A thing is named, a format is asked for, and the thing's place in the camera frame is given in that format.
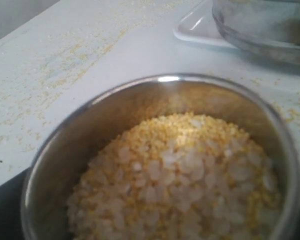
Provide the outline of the stainless steel cup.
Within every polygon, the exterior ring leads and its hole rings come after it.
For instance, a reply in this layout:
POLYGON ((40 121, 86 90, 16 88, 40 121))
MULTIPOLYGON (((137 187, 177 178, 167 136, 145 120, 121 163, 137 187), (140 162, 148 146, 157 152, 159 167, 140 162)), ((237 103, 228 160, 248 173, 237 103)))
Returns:
POLYGON ((235 82, 203 74, 140 78, 112 88, 67 117, 37 152, 21 198, 27 240, 68 240, 66 199, 87 162, 123 131, 161 115, 193 112, 237 124, 274 160, 284 194, 282 216, 271 238, 295 240, 300 225, 300 158, 280 115, 235 82))

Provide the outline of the yellow grain powder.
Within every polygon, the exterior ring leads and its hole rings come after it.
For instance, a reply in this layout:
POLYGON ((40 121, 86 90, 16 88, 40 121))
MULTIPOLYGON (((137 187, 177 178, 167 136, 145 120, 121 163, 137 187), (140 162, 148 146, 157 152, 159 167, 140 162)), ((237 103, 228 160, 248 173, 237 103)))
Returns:
POLYGON ((67 200, 76 240, 266 240, 281 211, 264 150, 237 125, 192 113, 118 135, 67 200))

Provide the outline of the round steel mesh sieve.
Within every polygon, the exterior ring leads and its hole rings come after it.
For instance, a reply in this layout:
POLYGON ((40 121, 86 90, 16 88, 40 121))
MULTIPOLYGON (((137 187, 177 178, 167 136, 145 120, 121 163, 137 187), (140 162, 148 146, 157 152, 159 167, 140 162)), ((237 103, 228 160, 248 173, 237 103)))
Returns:
POLYGON ((300 65, 300 0, 214 0, 212 17, 239 49, 300 65))

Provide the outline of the white plastic tray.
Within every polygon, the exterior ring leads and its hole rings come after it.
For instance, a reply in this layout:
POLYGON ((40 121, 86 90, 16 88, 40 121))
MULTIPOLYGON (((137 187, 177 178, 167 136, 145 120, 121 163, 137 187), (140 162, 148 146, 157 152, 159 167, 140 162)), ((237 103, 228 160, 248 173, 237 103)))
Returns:
POLYGON ((185 14, 173 29, 174 36, 182 41, 236 49, 219 34, 212 15, 213 2, 204 0, 185 14))

